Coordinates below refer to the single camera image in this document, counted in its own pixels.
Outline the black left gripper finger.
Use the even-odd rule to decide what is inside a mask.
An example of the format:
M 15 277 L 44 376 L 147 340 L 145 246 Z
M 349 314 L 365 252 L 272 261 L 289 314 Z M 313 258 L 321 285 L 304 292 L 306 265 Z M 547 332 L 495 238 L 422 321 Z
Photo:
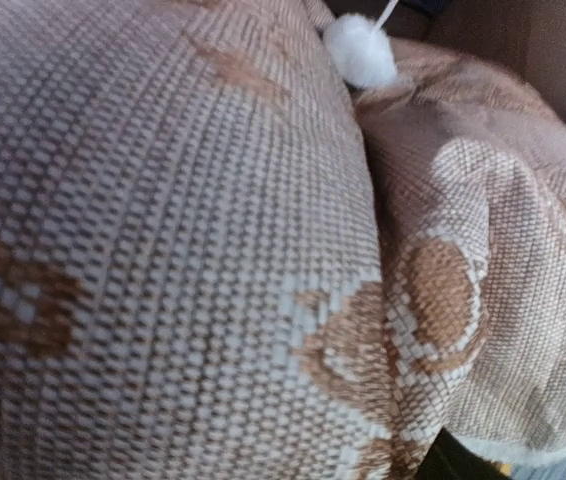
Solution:
M 422 463 L 422 480 L 507 480 L 495 466 L 475 456 L 442 430 Z

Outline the brown patterned pillow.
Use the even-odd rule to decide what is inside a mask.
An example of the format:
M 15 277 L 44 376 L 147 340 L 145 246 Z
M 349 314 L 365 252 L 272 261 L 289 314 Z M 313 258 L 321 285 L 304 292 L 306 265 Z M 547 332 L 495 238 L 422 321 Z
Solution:
M 0 479 L 566 458 L 566 125 L 320 1 L 0 1 Z

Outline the beige fabric pet tent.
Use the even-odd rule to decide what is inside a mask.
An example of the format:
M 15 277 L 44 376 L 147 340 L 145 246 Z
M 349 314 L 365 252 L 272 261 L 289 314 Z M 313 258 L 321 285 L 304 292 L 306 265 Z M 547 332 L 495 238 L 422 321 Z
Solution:
M 356 115 L 374 172 L 424 173 L 438 150 L 466 133 L 514 149 L 540 148 L 530 163 L 566 170 L 566 37 L 558 5 L 473 1 L 454 16 L 461 50 L 390 39 L 399 79 L 359 89 Z

